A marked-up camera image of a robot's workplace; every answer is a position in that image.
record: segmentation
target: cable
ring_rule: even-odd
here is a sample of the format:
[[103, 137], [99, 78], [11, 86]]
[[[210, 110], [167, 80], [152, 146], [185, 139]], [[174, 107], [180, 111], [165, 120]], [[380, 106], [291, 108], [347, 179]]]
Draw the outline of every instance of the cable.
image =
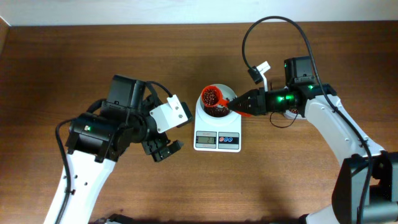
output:
[[317, 78], [318, 84], [320, 86], [320, 89], [323, 93], [323, 96], [325, 97], [326, 101], [328, 102], [328, 104], [330, 105], [330, 107], [333, 109], [334, 113], [338, 113], [340, 115], [340, 117], [348, 124], [348, 126], [354, 131], [354, 133], [357, 135], [358, 139], [361, 141], [362, 146], [364, 147], [366, 154], [368, 156], [368, 172], [366, 173], [366, 178], [365, 178], [365, 183], [362, 189], [362, 194], [361, 194], [361, 201], [359, 203], [359, 207], [358, 207], [358, 217], [357, 217], [357, 224], [362, 224], [363, 222], [363, 210], [364, 210], [364, 205], [365, 205], [365, 199], [366, 199], [366, 194], [368, 191], [368, 187], [369, 187], [369, 183], [372, 177], [372, 169], [373, 169], [373, 159], [372, 159], [372, 154], [371, 151], [369, 150], [368, 145], [366, 144], [366, 141], [363, 139], [362, 135], [359, 133], [359, 131], [354, 127], [354, 125], [348, 120], [348, 118], [346, 118], [346, 116], [344, 116], [344, 114], [338, 110], [338, 108], [330, 101], [329, 97], [326, 95], [325, 90], [323, 89], [322, 86], [322, 82], [321, 79], [319, 77], [318, 74], [318, 70], [317, 70], [317, 66], [315, 65], [315, 59], [313, 57], [312, 54], [312, 49], [310, 46], [310, 42], [307, 38], [307, 36], [305, 35], [304, 31], [301, 29], [301, 27], [295, 23], [294, 21], [282, 17], [282, 16], [268, 16], [268, 17], [264, 17], [262, 19], [259, 19], [257, 22], [255, 22], [246, 32], [244, 38], [243, 38], [243, 43], [242, 43], [242, 57], [243, 57], [243, 61], [246, 64], [246, 66], [249, 69], [255, 69], [252, 68], [249, 64], [249, 62], [246, 59], [246, 55], [245, 55], [245, 46], [246, 46], [246, 39], [248, 38], [248, 35], [250, 33], [250, 31], [253, 30], [253, 28], [258, 25], [259, 23], [266, 21], [268, 19], [281, 19], [283, 21], [286, 21], [290, 24], [292, 24], [294, 27], [296, 27], [296, 29], [300, 32], [301, 36], [303, 37], [303, 40], [305, 42], [305, 45], [307, 46], [307, 50], [308, 50], [308, 54], [310, 56], [310, 60], [311, 60], [311, 65], [315, 74], [315, 77]]
[[274, 123], [272, 122], [272, 120], [271, 120], [271, 119], [272, 119], [272, 115], [273, 115], [274, 113], [275, 113], [275, 112], [272, 112], [271, 115], [269, 115], [269, 122], [271, 122], [271, 124], [272, 124], [273, 126], [277, 127], [277, 128], [288, 128], [288, 127], [290, 127], [290, 126], [294, 123], [294, 121], [296, 120], [297, 116], [299, 115], [298, 113], [296, 114], [296, 116], [294, 117], [294, 119], [293, 119], [293, 121], [291, 122], [290, 125], [288, 125], [288, 126], [278, 126], [278, 125], [274, 124]]
[[147, 81], [147, 83], [151, 83], [151, 84], [154, 84], [154, 85], [157, 85], [157, 86], [161, 87], [168, 94], [169, 97], [173, 97], [173, 94], [166, 87], [164, 87], [162, 84], [160, 84], [158, 82], [155, 82], [155, 81]]
[[61, 206], [60, 212], [58, 213], [58, 217], [57, 217], [57, 220], [55, 221], [55, 224], [59, 224], [61, 222], [63, 212], [65, 211], [65, 209], [67, 207], [67, 204], [68, 204], [69, 195], [70, 195], [70, 186], [71, 186], [70, 170], [69, 170], [67, 155], [65, 154], [65, 150], [63, 148], [62, 140], [61, 140], [61, 137], [60, 137], [60, 128], [61, 128], [62, 125], [66, 124], [66, 123], [69, 123], [69, 122], [71, 122], [73, 120], [74, 119], [68, 119], [66, 121], [62, 121], [55, 128], [55, 138], [57, 138], [57, 143], [58, 143], [58, 146], [60, 148], [60, 152], [61, 152], [61, 156], [62, 156], [63, 166], [65, 168], [65, 173], [66, 173], [66, 176], [67, 176], [67, 188], [65, 190], [65, 196], [63, 198], [62, 206]]

